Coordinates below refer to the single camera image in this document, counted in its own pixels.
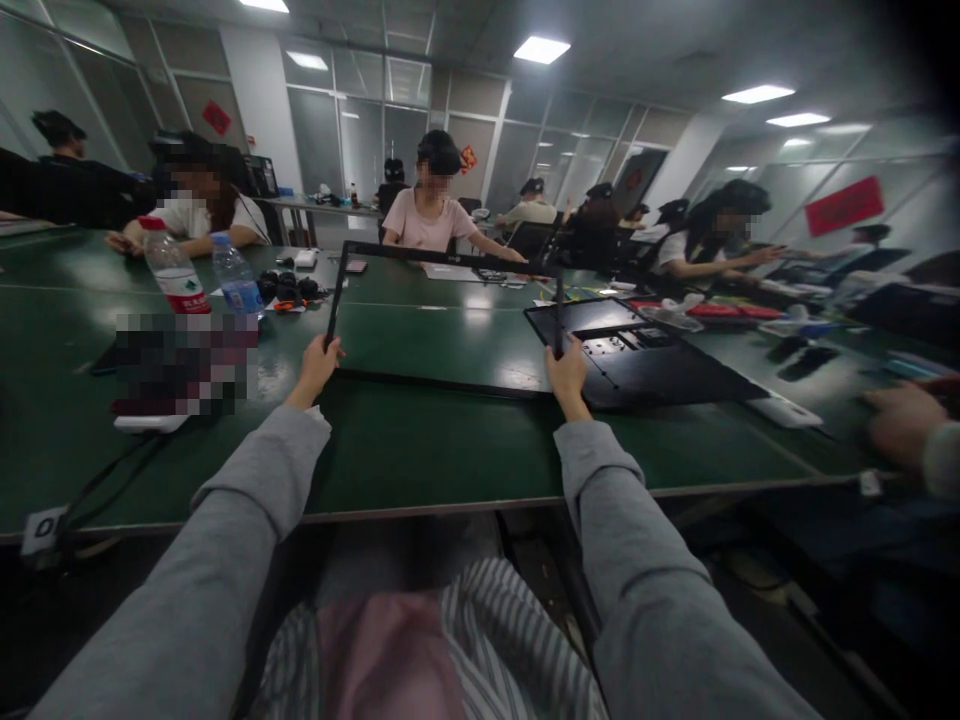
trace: wrist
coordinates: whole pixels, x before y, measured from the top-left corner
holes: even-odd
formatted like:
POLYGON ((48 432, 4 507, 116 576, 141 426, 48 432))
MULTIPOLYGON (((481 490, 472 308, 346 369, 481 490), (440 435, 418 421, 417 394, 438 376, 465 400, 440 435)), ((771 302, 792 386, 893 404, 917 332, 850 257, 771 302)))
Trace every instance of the wrist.
POLYGON ((593 416, 587 409, 587 404, 583 401, 580 393, 565 393, 557 395, 557 402, 563 411, 563 416, 567 422, 580 422, 583 420, 593 420, 593 416))

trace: white label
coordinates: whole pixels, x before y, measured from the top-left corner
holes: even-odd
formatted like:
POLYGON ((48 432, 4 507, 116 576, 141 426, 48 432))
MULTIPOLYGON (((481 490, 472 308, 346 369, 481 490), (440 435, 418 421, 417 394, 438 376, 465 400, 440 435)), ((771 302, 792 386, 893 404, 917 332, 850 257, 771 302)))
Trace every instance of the white label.
POLYGON ((27 557, 41 550, 52 548, 57 536, 63 529, 63 516, 67 514, 67 506, 50 508, 33 513, 27 518, 27 528, 23 531, 23 547, 20 555, 27 557))
POLYGON ((200 284, 200 278, 196 273, 172 278, 157 276, 157 285, 163 290, 164 295, 174 297, 194 297, 203 292, 203 285, 200 284))

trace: gray sleeve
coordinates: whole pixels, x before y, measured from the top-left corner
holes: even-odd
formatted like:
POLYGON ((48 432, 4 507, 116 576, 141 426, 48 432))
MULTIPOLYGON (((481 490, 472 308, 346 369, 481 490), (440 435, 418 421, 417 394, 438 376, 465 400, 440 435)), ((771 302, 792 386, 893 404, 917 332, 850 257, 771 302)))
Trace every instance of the gray sleeve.
POLYGON ((320 416, 274 410, 200 488, 150 577, 31 717, 227 717, 274 546, 300 521, 329 437, 320 416))
POLYGON ((710 576, 599 422, 554 439, 603 625, 594 659, 614 718, 814 718, 730 615, 710 576))
POLYGON ((960 501, 960 422, 944 423, 927 438, 923 480, 931 495, 960 501))

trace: ceiling light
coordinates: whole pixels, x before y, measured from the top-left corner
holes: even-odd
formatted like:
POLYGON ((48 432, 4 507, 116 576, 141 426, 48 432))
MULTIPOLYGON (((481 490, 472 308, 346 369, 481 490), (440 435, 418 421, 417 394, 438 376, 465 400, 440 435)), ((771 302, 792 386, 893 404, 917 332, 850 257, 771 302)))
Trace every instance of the ceiling light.
POLYGON ((569 43, 547 40, 546 38, 538 38, 536 35, 531 35, 513 56, 521 60, 532 60, 533 62, 549 65, 569 49, 569 43))
POLYGON ((800 125, 815 125, 818 122, 830 122, 830 118, 816 113, 798 113, 797 115, 785 115, 782 118, 771 118, 767 122, 780 127, 798 127, 800 125))
POLYGON ((327 64, 319 55, 308 55, 307 53, 296 53, 293 50, 287 50, 287 55, 300 67, 310 68, 311 70, 326 70, 327 64))
POLYGON ((247 7, 256 7, 260 8, 261 10, 273 10, 275 12, 285 13, 290 12, 283 0, 240 0, 240 2, 247 7))
POLYGON ((793 95, 795 92, 796 90, 777 87, 776 85, 759 85, 749 90, 741 90, 737 93, 724 95, 723 99, 729 100, 730 102, 743 103, 744 105, 753 105, 757 102, 766 102, 767 100, 775 100, 778 97, 793 95))
POLYGON ((852 135, 853 133, 866 132, 873 125, 864 125, 863 123, 848 123, 846 125, 831 125, 830 127, 817 128, 819 132, 827 135, 852 135))

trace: red label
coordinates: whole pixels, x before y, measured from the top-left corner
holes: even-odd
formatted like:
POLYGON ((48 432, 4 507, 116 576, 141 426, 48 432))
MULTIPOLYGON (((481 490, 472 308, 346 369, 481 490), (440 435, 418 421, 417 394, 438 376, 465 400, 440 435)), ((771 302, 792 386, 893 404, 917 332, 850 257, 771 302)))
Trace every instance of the red label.
POLYGON ((205 315, 210 310, 207 296, 202 292, 188 297, 182 295, 167 295, 167 302, 178 315, 205 315))
POLYGON ((226 134, 227 128, 230 127, 230 123, 232 122, 230 116, 213 100, 208 102, 207 106, 203 109, 203 119, 210 123, 210 127, 216 130, 217 135, 220 137, 226 134))
POLYGON ((880 215, 883 213, 880 180, 876 175, 871 175, 866 180, 810 203, 803 211, 807 214, 810 237, 820 237, 880 215))

